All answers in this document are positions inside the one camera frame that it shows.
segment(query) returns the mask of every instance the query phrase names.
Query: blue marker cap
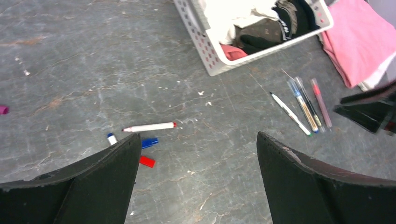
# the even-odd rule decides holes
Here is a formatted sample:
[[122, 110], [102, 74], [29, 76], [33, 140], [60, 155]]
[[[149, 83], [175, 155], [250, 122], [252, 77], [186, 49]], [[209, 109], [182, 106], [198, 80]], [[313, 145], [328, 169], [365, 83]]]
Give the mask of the blue marker cap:
[[145, 139], [141, 141], [141, 148], [148, 148], [158, 143], [158, 138]]
[[292, 78], [290, 78], [287, 81], [287, 84], [289, 85], [291, 91], [294, 93], [295, 97], [300, 97], [301, 96], [301, 93], [300, 93], [300, 91], [297, 88], [296, 82]]

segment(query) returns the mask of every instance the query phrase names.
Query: white speck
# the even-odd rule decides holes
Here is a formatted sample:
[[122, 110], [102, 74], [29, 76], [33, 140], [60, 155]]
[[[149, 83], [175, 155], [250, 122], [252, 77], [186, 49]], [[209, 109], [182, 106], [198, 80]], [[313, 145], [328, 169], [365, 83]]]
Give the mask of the white speck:
[[206, 203], [207, 200], [208, 200], [208, 199], [206, 199], [206, 200], [202, 203], [201, 208], [199, 208], [199, 210], [202, 210], [202, 208], [204, 207], [204, 205], [205, 205], [205, 203]]

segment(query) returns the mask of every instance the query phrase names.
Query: purple object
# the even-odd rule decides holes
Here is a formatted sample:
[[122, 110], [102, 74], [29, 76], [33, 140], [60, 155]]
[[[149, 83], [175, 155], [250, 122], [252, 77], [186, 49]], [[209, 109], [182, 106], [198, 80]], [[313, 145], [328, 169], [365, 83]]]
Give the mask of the purple object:
[[8, 107], [0, 105], [0, 114], [8, 113]]

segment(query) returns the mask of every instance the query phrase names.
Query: scuffed floor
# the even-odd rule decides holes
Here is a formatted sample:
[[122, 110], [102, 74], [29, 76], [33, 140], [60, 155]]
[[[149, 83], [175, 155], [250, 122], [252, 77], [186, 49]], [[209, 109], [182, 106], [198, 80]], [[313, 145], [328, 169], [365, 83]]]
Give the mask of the scuffed floor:
[[284, 69], [316, 77], [329, 108], [349, 90], [316, 37], [209, 77], [170, 0], [4, 0], [0, 3], [0, 182], [31, 179], [142, 133], [126, 223], [272, 223], [255, 141], [265, 131], [322, 161], [396, 180], [396, 139], [331, 112], [332, 132], [306, 137], [269, 96], [303, 119]]

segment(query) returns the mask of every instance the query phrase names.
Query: white fabric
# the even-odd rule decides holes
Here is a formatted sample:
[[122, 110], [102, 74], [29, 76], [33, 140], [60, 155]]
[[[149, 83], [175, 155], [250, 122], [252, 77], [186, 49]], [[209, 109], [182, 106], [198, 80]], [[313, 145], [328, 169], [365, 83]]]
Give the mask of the white fabric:
[[376, 85], [378, 85], [383, 75], [385, 74], [386, 69], [388, 68], [392, 60], [395, 58], [395, 56], [396, 56], [396, 52], [393, 53], [391, 56], [389, 56], [384, 62], [382, 62], [378, 67], [378, 69], [373, 74], [371, 74], [368, 79], [358, 84], [358, 86], [361, 88], [362, 91], [365, 92], [371, 90], [375, 88]]
[[264, 18], [278, 20], [278, 13], [272, 10], [276, 2], [277, 0], [199, 0], [214, 38], [221, 44], [233, 42], [234, 25], [244, 28]]

